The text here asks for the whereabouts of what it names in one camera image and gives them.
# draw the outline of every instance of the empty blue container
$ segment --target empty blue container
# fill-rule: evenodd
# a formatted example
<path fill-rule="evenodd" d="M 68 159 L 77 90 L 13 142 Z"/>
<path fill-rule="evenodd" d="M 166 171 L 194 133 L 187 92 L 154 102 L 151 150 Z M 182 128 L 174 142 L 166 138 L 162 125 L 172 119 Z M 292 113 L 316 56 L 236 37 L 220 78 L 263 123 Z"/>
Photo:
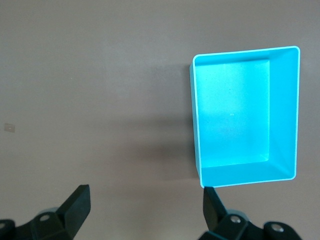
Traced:
<path fill-rule="evenodd" d="M 297 46 L 193 58 L 194 145 L 202 187 L 296 176 L 299 72 Z"/>

